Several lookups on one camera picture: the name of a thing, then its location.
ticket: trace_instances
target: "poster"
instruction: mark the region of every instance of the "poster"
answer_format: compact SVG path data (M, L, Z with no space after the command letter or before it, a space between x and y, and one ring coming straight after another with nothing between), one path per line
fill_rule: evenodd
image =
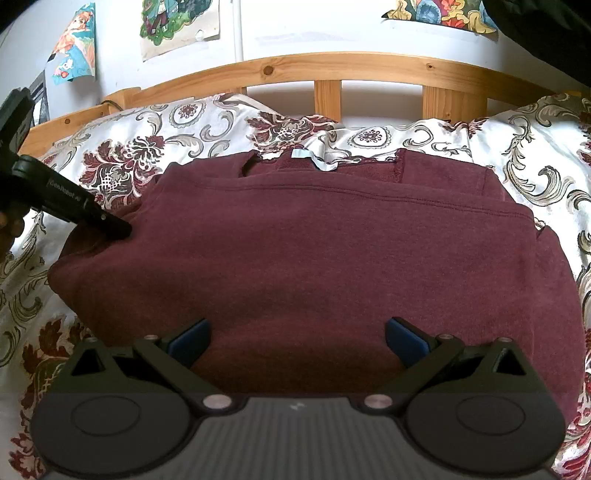
M142 0L142 60L219 34L219 0Z
M481 34L497 31L482 0L394 0L382 18L413 20Z
M60 60L53 73L56 85L77 77L95 76L95 18L95 5L86 4L61 34L48 60Z

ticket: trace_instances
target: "wooden bed frame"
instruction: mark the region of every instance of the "wooden bed frame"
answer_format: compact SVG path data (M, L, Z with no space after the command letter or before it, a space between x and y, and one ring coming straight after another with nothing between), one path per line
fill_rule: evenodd
M470 121L486 116L487 100L533 103L552 92L525 80L466 63L392 53L303 53L224 65L142 90L127 88L106 100L123 109L203 98L220 92L247 93L247 87L314 81L315 113L341 120L341 81L373 80L423 86L423 118ZM43 155L53 142L91 120L118 111L111 103L61 116L31 129L20 153Z

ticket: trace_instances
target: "hand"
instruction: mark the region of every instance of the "hand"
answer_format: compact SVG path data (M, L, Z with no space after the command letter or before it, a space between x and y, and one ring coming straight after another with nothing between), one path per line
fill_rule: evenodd
M10 252L15 239L22 235L25 229L23 217L26 214L27 212L22 209L11 209L10 213L0 212L0 261Z

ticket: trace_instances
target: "bed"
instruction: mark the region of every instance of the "bed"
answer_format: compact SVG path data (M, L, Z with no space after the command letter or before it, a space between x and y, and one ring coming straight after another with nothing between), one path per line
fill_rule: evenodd
M282 116L248 97L248 87L314 81L315 112ZM341 124L342 80L423 85L423 119L411 125ZM488 99L519 105L487 118ZM399 148L492 169L541 228L558 234L577 281L586 328L586 375L576 418L554 464L585 479L591 460L591 101L452 61L335 52L257 59L120 90L104 103L31 130L29 154L115 210L139 197L175 161L259 150L274 158L294 146L326 170L361 157L387 160ZM29 422L74 346L91 335L47 285L47 270L73 228L43 213L0 264L0 478L38 478Z

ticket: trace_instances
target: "white tag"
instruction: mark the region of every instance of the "white tag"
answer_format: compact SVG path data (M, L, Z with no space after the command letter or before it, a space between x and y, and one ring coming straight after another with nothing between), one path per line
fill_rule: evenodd
M339 166L338 163L328 164L324 160L316 157L314 152L311 152L310 150L304 150L302 148L295 148L291 153L291 158L310 158L312 159L312 162L314 162L314 165L316 165L316 168L322 171L336 170L336 167Z

